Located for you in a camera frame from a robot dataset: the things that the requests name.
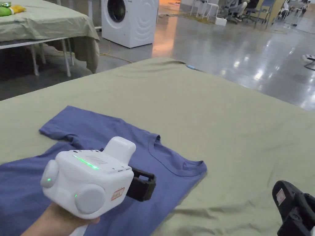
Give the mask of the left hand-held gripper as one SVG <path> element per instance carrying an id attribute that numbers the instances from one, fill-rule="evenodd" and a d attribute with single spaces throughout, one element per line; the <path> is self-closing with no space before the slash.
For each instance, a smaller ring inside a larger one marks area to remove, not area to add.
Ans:
<path id="1" fill-rule="evenodd" d="M 125 197 L 151 198 L 156 176 L 129 166 L 136 145 L 113 137 L 105 149 L 62 151 L 50 160 L 40 184 L 44 195 L 73 215 L 95 219 Z"/>

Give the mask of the person's left hand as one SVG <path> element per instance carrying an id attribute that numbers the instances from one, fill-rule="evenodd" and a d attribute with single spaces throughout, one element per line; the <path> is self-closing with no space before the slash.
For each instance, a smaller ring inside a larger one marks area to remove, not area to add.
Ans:
<path id="1" fill-rule="evenodd" d="M 89 224 L 99 223 L 101 217 L 82 219 L 66 211 L 55 203 L 48 206 L 41 215 L 45 236 L 69 236 L 75 229 Z"/>

